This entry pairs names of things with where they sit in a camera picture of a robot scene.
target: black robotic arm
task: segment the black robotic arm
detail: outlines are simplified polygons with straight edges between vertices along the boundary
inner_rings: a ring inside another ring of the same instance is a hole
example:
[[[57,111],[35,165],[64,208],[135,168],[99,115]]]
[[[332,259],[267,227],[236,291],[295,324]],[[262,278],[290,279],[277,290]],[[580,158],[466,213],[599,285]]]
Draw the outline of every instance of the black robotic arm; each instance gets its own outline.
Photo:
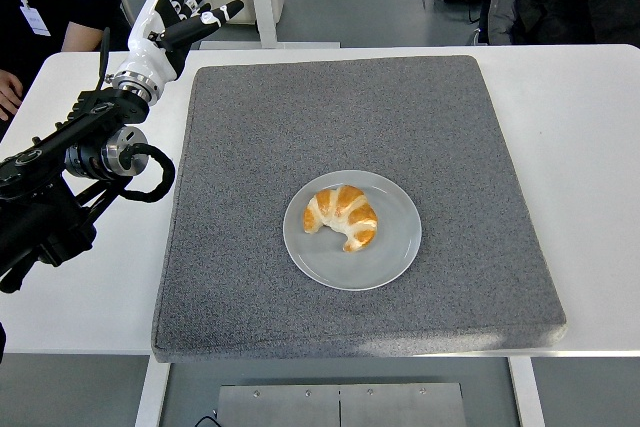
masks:
[[[82,92],[64,123],[34,146],[0,163],[0,290],[18,290],[36,260],[53,266],[91,249],[94,222],[118,197],[155,202],[173,184],[173,163],[129,124],[142,123],[166,83],[182,73],[191,44],[222,27],[243,3],[211,11],[204,0],[147,0],[129,37],[129,55],[106,76],[102,50],[96,90]],[[126,190],[148,157],[162,167],[152,192]],[[62,173],[96,182],[75,195]]]

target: gray carpet mat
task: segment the gray carpet mat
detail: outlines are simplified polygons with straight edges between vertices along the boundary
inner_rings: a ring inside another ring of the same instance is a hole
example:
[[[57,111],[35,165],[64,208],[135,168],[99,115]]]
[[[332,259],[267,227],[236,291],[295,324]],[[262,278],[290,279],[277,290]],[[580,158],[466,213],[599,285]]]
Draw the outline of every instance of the gray carpet mat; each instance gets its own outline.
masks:
[[[282,234],[300,188],[349,169],[398,184],[422,223],[407,271],[359,292],[307,277]],[[153,324],[159,361],[532,348],[565,330],[473,58],[198,72]]]

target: person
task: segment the person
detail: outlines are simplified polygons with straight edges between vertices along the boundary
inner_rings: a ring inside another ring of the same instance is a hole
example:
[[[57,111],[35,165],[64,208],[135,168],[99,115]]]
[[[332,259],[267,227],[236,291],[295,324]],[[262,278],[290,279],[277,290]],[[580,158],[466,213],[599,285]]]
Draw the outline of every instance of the person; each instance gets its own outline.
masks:
[[[98,49],[106,27],[127,50],[120,0],[0,0],[0,139],[47,57]]]

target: metal plate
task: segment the metal plate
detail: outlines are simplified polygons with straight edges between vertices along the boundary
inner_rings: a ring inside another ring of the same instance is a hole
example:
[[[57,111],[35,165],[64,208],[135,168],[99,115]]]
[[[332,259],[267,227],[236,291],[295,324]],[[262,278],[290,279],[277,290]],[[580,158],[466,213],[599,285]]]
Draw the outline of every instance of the metal plate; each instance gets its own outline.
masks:
[[[460,384],[340,387],[341,427],[465,427]]]
[[[222,386],[218,420],[224,427],[338,427],[333,385]]]
[[[223,386],[224,427],[466,427],[460,384]]]

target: black cable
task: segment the black cable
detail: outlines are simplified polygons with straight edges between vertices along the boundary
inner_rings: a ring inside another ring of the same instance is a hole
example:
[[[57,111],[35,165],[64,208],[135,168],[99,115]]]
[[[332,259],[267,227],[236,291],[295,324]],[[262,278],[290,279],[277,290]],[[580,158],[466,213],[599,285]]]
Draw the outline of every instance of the black cable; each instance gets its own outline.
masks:
[[[469,23],[475,24],[476,22],[480,22],[480,17],[478,17],[476,20],[471,19],[471,3],[469,3]]]
[[[203,418],[201,418],[201,419],[198,421],[198,423],[195,425],[195,427],[198,427],[198,426],[200,425],[200,423],[201,423],[203,420],[210,420],[210,421],[212,421],[214,424],[216,424],[218,427],[222,427],[222,426],[218,423],[218,421],[217,421],[216,419],[214,419],[213,417],[211,417],[211,416],[209,416],[209,415],[205,415]]]
[[[128,146],[120,154],[120,163],[128,169],[131,166],[133,156],[136,154],[146,154],[158,162],[160,167],[162,167],[162,180],[151,192],[138,192],[135,190],[123,189],[119,194],[127,200],[134,200],[136,202],[157,202],[167,195],[171,189],[173,179],[176,175],[176,168],[173,165],[173,162],[171,162],[171,159],[169,159],[164,152],[153,145],[147,144],[133,144]]]

